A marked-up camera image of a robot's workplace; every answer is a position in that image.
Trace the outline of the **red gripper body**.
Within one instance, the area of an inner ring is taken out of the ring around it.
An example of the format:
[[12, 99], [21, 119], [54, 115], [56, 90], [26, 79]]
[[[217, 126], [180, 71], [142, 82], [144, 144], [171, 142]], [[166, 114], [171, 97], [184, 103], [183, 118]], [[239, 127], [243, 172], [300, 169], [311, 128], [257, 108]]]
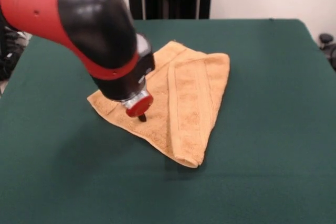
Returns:
[[139, 117], [142, 116], [152, 105], [153, 97], [150, 94], [145, 95], [139, 100], [135, 101], [135, 105], [131, 105], [126, 109], [126, 114], [129, 117]]

